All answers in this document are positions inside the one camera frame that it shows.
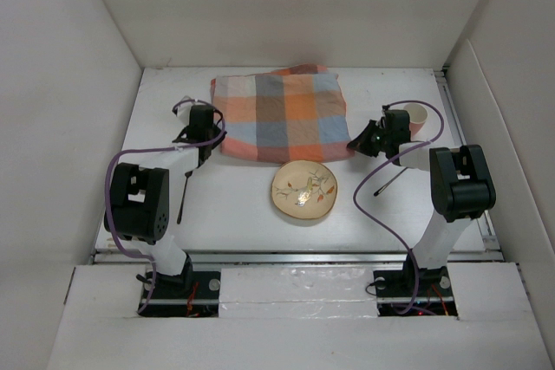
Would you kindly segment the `black metal fork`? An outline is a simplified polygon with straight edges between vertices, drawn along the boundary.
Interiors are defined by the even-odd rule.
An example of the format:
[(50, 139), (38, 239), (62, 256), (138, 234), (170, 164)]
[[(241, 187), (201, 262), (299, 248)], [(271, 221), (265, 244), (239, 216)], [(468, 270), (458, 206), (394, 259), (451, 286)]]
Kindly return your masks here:
[(183, 191), (182, 191), (182, 195), (180, 198), (180, 207), (178, 210), (178, 216), (176, 219), (176, 223), (177, 224), (181, 224), (182, 222), (182, 218), (183, 218), (183, 210), (184, 210), (184, 204), (185, 204), (185, 197), (186, 197), (186, 191), (187, 191), (187, 186), (188, 186), (188, 181), (189, 178), (193, 175), (193, 171), (190, 172), (186, 172), (185, 173), (185, 181), (184, 181), (184, 186), (183, 186)]

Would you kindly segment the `black metal spoon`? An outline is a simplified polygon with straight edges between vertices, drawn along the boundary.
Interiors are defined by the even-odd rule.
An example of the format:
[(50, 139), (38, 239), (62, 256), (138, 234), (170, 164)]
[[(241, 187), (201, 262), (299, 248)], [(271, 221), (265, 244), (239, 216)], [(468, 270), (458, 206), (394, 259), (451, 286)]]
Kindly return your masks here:
[(393, 178), (391, 178), (387, 183), (381, 186), (378, 190), (373, 193), (374, 197), (380, 196), (385, 192), (408, 168), (403, 167)]

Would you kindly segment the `pink ceramic mug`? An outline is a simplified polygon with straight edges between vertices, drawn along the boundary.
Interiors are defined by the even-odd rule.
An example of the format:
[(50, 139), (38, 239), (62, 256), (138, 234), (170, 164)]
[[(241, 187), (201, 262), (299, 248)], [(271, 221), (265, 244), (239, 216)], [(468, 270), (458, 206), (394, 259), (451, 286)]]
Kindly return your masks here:
[(425, 125), (428, 119), (428, 111), (423, 105), (414, 102), (406, 104), (403, 109), (408, 112), (409, 130), (411, 136), (414, 137)]

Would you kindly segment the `checkered orange blue cloth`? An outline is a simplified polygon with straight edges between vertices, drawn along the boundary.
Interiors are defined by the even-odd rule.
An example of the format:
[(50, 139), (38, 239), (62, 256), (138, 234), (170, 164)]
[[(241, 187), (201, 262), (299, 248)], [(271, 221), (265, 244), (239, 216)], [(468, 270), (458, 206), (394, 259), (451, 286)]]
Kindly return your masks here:
[(226, 156), (278, 164), (354, 156), (338, 75), (324, 66), (219, 75), (211, 81), (211, 98), (224, 115)]

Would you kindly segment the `beige bird pattern plate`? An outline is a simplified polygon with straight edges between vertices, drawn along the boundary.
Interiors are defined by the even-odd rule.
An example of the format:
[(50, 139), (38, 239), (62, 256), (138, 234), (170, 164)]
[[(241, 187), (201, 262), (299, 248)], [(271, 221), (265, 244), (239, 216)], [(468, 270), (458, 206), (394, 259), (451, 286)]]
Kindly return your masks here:
[(338, 182), (325, 165), (308, 160), (283, 164), (271, 182), (271, 201), (283, 214), (316, 220), (334, 207)]

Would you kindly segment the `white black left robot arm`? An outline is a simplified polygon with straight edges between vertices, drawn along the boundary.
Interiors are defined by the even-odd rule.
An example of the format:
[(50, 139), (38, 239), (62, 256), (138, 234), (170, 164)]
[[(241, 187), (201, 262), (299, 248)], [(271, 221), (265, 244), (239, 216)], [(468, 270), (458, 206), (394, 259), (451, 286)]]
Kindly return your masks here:
[(225, 138), (223, 113), (214, 105), (184, 99), (173, 114), (185, 125), (163, 147), (116, 153), (105, 176), (105, 229), (126, 256), (150, 262), (144, 283), (184, 297), (193, 289), (193, 265), (169, 229), (182, 219), (188, 179)]

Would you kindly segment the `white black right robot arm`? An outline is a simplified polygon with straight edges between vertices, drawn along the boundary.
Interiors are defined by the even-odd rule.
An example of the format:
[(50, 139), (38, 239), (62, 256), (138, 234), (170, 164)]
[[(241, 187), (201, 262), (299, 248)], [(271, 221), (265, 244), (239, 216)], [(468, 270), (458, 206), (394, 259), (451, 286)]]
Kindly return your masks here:
[(376, 271), (379, 296), (421, 295), (447, 276), (447, 259), (462, 232), (495, 205), (496, 191), (478, 145), (435, 147), (412, 141), (410, 113), (385, 106), (347, 147), (370, 157), (428, 172), (433, 215), (400, 270)]

